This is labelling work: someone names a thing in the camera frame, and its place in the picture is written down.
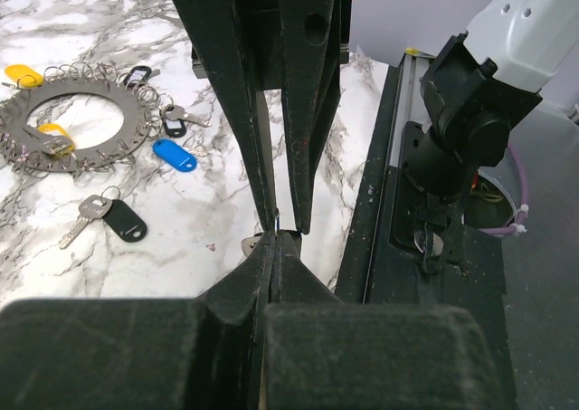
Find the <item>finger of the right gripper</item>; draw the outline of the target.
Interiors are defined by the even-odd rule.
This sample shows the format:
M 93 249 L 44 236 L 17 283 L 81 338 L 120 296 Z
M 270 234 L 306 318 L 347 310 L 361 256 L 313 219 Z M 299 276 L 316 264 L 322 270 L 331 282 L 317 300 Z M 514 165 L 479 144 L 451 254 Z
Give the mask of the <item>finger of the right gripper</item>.
M 239 145 L 261 228 L 275 228 L 270 120 L 237 0 L 172 0 Z
M 311 226 L 314 180 L 340 100 L 352 0 L 279 0 L 282 112 L 296 229 Z

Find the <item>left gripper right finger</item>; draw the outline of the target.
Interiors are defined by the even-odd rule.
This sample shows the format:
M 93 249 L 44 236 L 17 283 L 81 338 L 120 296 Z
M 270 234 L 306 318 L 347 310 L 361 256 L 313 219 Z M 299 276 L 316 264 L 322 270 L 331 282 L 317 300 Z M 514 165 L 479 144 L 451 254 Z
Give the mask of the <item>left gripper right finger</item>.
M 269 409 L 501 409 L 494 357 L 499 301 L 469 291 L 440 302 L 345 303 L 264 234 L 262 393 Z

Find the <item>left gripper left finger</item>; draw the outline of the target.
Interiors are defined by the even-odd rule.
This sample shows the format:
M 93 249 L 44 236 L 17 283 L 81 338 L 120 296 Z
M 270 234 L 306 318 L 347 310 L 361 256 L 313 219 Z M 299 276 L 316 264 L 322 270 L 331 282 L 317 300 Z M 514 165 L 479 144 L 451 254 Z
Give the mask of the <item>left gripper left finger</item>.
M 4 409 L 255 409 L 275 237 L 193 299 L 29 299 L 1 311 Z

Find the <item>round metal keyring disc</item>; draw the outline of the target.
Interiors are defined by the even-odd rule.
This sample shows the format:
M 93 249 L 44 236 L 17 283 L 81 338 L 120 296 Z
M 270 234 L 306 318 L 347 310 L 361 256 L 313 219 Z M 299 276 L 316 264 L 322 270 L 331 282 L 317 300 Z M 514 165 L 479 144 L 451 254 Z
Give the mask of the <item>round metal keyring disc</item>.
M 19 89 L 6 77 L 1 98 L 1 164 L 21 175 L 66 174 L 75 179 L 133 166 L 139 150 L 162 134 L 162 110 L 172 97 L 147 83 L 128 89 L 130 70 L 113 63 L 48 66 L 42 86 Z M 37 127 L 56 123 L 75 143 L 58 157 L 41 142 Z

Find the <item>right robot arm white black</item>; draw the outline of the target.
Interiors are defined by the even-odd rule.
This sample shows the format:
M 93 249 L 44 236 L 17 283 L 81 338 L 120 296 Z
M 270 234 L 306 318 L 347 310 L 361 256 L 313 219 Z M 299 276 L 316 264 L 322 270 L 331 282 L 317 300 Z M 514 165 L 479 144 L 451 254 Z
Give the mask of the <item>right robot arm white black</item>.
M 311 226 L 318 162 L 340 99 L 352 0 L 172 0 L 237 140 L 261 227 L 277 205 L 264 93 L 278 90 L 297 230 Z M 452 36 L 421 81 L 435 155 L 413 182 L 453 197 L 504 156 L 508 134 L 578 43 L 578 0 L 492 0 Z

